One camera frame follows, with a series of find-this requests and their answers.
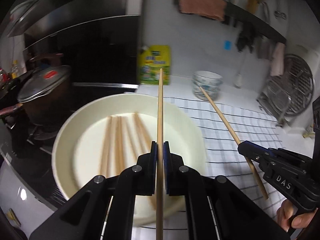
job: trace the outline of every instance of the stove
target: stove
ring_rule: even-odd
[[[114,94],[134,92],[137,85],[74,84],[71,110],[65,120],[87,103]],[[66,202],[52,174],[51,153],[54,140],[64,121],[50,127],[30,122],[22,110],[0,121],[0,153],[25,186],[43,203],[55,210]]]

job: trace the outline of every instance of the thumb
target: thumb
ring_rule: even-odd
[[[315,212],[312,212],[295,217],[291,223],[292,228],[306,228],[313,219],[314,215]]]

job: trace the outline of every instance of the orange-brown cloth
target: orange-brown cloth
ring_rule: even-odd
[[[224,21],[224,0],[178,0],[181,13],[198,14],[211,19]]]

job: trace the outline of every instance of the white cloth with black lines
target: white cloth with black lines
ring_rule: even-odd
[[[274,219],[276,210],[285,199],[284,196],[262,179],[269,194],[269,199],[264,200],[245,158],[238,153],[237,144],[210,103],[181,98],[164,98],[164,101],[178,106],[201,129],[206,148],[207,176],[226,176]],[[276,134],[277,121],[273,116],[224,104],[216,105],[241,141],[248,140],[265,148],[283,148],[282,141]],[[262,178],[263,172],[257,163],[253,163]],[[155,228],[155,223],[133,228],[132,239],[156,239]],[[188,224],[184,210],[164,220],[164,239],[188,239]]]

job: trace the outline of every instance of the fingernail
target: fingernail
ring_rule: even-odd
[[[296,217],[293,221],[292,221],[292,226],[293,227],[297,227],[298,225],[300,225],[301,223],[301,217]]]

